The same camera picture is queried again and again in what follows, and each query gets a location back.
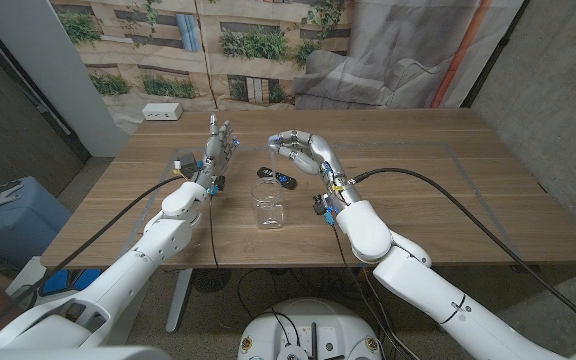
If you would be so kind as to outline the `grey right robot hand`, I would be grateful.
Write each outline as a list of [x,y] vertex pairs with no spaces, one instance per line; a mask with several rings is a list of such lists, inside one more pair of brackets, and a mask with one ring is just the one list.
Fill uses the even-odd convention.
[[318,175],[332,197],[332,203],[340,209],[361,200],[333,148],[322,136],[288,130],[271,135],[268,147],[272,152],[290,159],[304,173]]

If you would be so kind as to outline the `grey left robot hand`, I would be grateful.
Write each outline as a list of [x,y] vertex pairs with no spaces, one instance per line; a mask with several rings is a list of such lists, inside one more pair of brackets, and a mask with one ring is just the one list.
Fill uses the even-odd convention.
[[202,167],[194,182],[208,189],[213,182],[224,175],[233,152],[240,142],[236,136],[232,136],[230,121],[226,120],[222,125],[218,124],[215,113],[210,115],[210,136],[204,148]]

